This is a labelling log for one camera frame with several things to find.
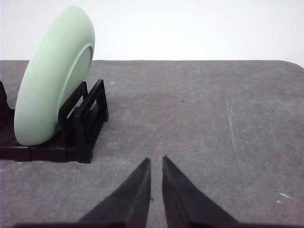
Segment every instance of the white wall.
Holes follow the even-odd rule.
[[[304,66],[304,0],[2,0],[1,59],[30,59],[70,5],[93,22],[94,59],[277,59]]]

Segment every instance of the gray table surface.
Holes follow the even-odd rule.
[[[27,61],[1,61],[15,106]],[[162,156],[243,222],[304,225],[304,69],[284,61],[94,61],[109,108],[91,164],[1,161],[1,224],[77,221],[145,158],[147,227],[166,227]]]

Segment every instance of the mint green plate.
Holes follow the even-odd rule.
[[[14,128],[20,144],[41,144],[56,134],[59,109],[86,81],[94,45],[93,24],[77,6],[67,8],[50,25],[19,90]]]

